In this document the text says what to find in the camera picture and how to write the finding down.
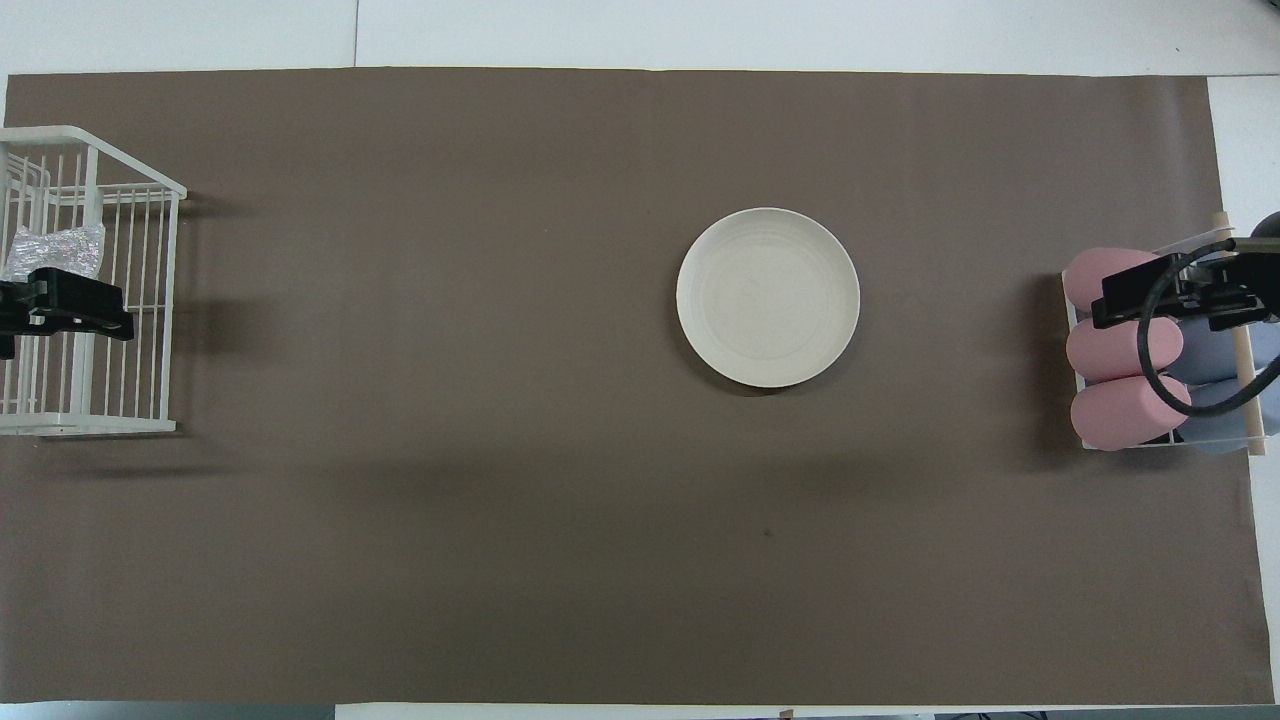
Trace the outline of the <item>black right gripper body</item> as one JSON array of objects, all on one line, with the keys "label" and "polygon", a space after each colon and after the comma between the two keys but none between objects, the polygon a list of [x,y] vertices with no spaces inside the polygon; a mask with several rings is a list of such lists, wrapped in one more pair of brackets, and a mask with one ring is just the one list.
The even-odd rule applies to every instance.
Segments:
[{"label": "black right gripper body", "polygon": [[1276,322],[1275,263],[1197,263],[1172,282],[1167,316],[1208,319],[1211,331]]}]

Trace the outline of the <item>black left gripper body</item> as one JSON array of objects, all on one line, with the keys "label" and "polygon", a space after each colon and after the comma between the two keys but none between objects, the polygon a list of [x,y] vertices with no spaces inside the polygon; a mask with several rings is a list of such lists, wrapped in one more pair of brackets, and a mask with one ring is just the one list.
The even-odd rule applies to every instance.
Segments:
[{"label": "black left gripper body", "polygon": [[36,300],[49,291],[50,268],[32,272],[24,281],[1,281],[1,359],[17,355],[15,337],[49,337],[51,328],[36,323]]}]

